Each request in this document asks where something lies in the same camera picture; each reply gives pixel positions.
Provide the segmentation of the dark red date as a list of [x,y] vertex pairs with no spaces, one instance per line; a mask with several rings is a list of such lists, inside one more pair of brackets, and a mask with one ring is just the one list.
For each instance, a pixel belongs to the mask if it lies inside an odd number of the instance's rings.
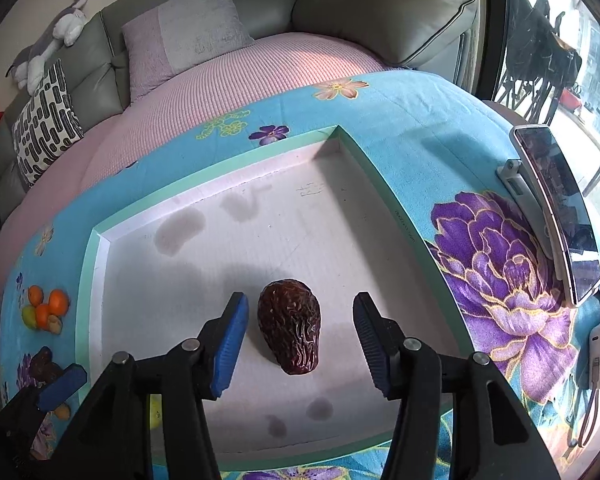
[[50,384],[62,374],[64,374],[64,371],[53,361],[53,352],[46,346],[38,350],[38,353],[31,359],[29,364],[29,375],[38,384]]

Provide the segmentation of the small orange back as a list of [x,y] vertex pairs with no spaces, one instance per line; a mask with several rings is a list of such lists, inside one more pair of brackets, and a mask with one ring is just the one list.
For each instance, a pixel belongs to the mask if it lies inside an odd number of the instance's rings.
[[43,289],[38,285],[32,285],[28,288],[28,300],[32,307],[37,307],[44,300]]

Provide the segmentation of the large wrinkled red date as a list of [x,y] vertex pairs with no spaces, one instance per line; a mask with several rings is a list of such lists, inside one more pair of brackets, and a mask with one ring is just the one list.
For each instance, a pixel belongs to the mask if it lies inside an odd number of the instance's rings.
[[305,375],[317,368],[321,308],[306,284],[293,278],[267,284],[257,315],[264,341],[286,374]]

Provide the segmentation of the brown longan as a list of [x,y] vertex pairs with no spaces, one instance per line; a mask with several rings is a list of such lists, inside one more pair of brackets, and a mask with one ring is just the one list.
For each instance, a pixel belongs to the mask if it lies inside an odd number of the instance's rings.
[[50,314],[47,318],[47,330],[54,335],[59,335],[62,331],[62,321],[57,315]]
[[61,403],[54,409],[54,415],[60,420],[69,420],[71,417],[70,406],[67,403]]

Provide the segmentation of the large green jujube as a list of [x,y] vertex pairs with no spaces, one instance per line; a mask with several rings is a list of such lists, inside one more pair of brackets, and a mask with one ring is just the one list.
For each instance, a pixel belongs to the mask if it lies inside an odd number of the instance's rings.
[[149,429],[157,429],[162,422],[162,404],[160,394],[152,394],[149,397]]

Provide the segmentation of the small green jujube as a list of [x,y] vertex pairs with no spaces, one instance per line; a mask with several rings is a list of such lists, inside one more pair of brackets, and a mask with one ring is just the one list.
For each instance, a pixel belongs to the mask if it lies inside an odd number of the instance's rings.
[[38,323],[36,322],[35,307],[30,306],[30,304],[24,306],[21,309],[21,318],[24,326],[26,326],[29,330],[38,329]]

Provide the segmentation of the teal shallow tray box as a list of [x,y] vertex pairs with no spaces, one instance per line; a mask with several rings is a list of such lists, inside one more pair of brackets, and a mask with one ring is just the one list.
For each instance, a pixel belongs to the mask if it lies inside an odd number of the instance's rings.
[[195,172],[95,226],[74,303],[76,360],[97,377],[119,350],[158,356],[233,292],[255,307],[282,278],[320,304],[317,368],[286,374],[250,318],[230,386],[204,407],[223,469],[312,463],[390,438],[399,405],[370,377],[353,325],[359,292],[437,352],[471,352],[398,194],[370,152],[329,127]]

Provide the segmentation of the blue floral tablecloth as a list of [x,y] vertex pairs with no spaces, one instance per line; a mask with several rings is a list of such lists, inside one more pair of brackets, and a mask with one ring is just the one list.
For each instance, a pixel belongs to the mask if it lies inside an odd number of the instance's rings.
[[[569,375],[576,366],[577,310],[553,263],[496,170],[516,155],[509,123],[442,78],[368,74],[350,96],[321,87],[292,90],[190,129],[81,193],[24,245],[3,290],[0,383],[4,399],[32,384],[26,365],[43,346],[60,365],[76,360],[81,271],[94,227],[166,186],[219,162],[302,133],[339,127],[370,152],[424,240],[472,343],[520,397],[563,477],[588,466],[597,444],[570,450]],[[28,288],[44,300],[63,290],[69,309],[59,335],[29,330]],[[374,478],[388,439],[368,448],[285,467],[226,470],[227,477]]]

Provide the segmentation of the smartphone on stand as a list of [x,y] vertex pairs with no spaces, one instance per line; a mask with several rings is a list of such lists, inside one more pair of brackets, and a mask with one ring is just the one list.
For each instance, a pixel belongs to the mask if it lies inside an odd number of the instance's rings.
[[600,288],[600,251],[579,185],[547,126],[515,126],[509,139],[518,156],[496,174],[553,260],[568,304],[580,306]]

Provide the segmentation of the black white patterned pillow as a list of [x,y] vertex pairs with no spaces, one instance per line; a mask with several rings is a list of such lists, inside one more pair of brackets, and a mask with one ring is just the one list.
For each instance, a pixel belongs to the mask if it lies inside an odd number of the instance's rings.
[[83,138],[61,60],[56,60],[12,126],[16,163],[27,186]]

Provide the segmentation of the grey white plush toy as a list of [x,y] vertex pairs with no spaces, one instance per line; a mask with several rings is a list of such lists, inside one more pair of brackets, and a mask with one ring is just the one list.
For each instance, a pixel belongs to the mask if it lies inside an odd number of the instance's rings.
[[11,76],[19,90],[26,89],[32,96],[44,76],[45,63],[61,47],[71,47],[78,40],[87,22],[83,12],[86,3],[87,0],[73,0],[52,19],[34,44],[17,54],[5,76]]

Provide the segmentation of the pink sofa cover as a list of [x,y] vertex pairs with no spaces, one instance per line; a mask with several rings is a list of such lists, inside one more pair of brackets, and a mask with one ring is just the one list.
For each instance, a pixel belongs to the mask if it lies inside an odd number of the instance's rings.
[[10,269],[40,229],[91,188],[179,134],[253,102],[324,81],[380,72],[386,64],[350,42],[286,32],[172,78],[88,130],[6,218],[0,234],[0,310]]

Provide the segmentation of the grey leather sofa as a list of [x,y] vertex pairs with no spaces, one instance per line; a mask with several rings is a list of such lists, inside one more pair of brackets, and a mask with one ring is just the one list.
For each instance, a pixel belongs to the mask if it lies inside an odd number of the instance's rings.
[[[129,58],[122,26],[168,0],[117,0],[97,12],[76,44],[56,53],[83,129],[122,114],[130,99]],[[421,68],[450,76],[471,28],[476,0],[233,0],[254,41],[304,32],[356,44],[387,67]],[[23,181],[12,126],[28,102],[20,93],[0,121],[0,218],[32,188]]]

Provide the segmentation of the purple grey pillow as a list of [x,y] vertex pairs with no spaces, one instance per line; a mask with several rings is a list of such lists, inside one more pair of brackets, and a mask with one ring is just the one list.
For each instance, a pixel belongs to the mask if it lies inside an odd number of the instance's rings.
[[122,26],[135,102],[178,74],[254,43],[233,0],[168,0]]

